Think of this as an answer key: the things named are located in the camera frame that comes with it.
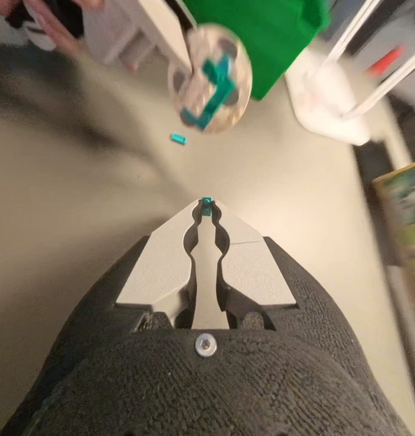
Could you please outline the green plastic bin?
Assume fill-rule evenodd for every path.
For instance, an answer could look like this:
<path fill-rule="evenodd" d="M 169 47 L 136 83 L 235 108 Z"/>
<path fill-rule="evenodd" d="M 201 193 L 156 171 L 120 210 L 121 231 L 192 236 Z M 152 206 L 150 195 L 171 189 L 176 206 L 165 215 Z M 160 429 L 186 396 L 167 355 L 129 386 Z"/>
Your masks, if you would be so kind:
<path fill-rule="evenodd" d="M 304 48 L 330 23 L 324 0 L 186 0 L 200 24 L 218 24 L 242 41 L 261 101 Z"/>

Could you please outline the colourful lego box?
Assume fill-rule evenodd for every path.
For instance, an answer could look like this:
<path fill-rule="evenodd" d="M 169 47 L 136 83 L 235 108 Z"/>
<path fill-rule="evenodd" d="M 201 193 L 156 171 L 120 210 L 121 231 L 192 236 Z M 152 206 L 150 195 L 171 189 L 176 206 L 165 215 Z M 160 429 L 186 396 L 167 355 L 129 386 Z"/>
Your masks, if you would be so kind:
<path fill-rule="evenodd" d="M 381 175 L 372 183 L 415 303 L 415 162 Z"/>

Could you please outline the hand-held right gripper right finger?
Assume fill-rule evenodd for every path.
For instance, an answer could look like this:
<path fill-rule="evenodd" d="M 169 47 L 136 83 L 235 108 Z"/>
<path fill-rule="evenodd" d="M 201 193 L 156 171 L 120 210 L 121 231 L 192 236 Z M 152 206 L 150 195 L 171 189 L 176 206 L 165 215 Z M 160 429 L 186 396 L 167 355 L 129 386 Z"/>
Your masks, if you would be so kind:
<path fill-rule="evenodd" d="M 257 313 L 262 327 L 274 330 L 269 313 L 296 309 L 287 284 L 263 235 L 219 201 L 211 204 L 217 263 L 216 296 L 228 327 L 238 329 L 248 313 Z"/>

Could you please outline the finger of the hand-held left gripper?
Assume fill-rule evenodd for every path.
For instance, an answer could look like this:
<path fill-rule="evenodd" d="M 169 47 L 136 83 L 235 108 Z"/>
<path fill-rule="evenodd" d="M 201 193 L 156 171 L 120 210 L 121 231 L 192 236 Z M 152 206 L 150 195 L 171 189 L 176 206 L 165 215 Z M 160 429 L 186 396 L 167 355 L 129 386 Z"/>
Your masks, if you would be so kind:
<path fill-rule="evenodd" d="M 99 10 L 83 11 L 86 47 L 96 61 L 139 64 L 161 49 L 161 1 L 104 1 Z"/>
<path fill-rule="evenodd" d="M 162 0 L 138 0 L 140 30 L 168 62 L 184 74 L 192 74 L 193 65 L 177 15 Z"/>

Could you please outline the wooden book stand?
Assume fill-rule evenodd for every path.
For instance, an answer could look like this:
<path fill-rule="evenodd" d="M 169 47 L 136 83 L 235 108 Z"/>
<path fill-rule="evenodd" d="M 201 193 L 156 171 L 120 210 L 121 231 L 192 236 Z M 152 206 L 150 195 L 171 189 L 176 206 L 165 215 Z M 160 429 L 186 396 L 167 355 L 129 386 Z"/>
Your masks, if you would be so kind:
<path fill-rule="evenodd" d="M 413 54 L 360 104 L 338 60 L 381 1 L 367 0 L 329 54 L 306 47 L 285 72 L 292 108 L 309 132 L 362 146 L 371 139 L 364 114 L 415 70 Z"/>

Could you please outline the person's left hand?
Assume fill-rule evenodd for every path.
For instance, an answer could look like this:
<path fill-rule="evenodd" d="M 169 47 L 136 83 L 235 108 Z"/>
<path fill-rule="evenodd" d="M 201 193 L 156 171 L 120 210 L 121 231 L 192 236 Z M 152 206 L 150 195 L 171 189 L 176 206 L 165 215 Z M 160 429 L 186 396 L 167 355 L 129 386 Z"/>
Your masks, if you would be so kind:
<path fill-rule="evenodd" d="M 99 10 L 102 0 L 22 1 L 28 14 L 23 31 L 38 48 L 52 52 L 60 49 L 70 54 L 80 51 L 83 36 L 83 11 Z"/>

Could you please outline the round white lego assembly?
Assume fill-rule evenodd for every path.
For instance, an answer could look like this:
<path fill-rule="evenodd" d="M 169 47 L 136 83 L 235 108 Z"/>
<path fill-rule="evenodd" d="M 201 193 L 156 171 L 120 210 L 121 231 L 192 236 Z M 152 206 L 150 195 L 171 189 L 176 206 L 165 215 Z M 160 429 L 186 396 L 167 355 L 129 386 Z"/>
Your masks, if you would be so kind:
<path fill-rule="evenodd" d="M 171 101 L 184 125 L 204 134 L 233 127 L 252 94 L 252 65 L 242 41 L 227 28 L 207 24 L 187 34 L 192 72 L 168 66 Z"/>

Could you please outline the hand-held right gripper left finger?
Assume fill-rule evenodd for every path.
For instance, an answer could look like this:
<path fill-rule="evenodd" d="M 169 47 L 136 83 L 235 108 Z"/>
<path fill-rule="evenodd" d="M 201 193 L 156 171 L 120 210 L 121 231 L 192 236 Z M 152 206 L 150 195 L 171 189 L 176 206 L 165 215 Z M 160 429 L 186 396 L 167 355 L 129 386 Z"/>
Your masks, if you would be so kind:
<path fill-rule="evenodd" d="M 192 328 L 197 297 L 195 260 L 201 200 L 195 200 L 153 231 L 116 305 L 167 315 L 174 328 Z"/>

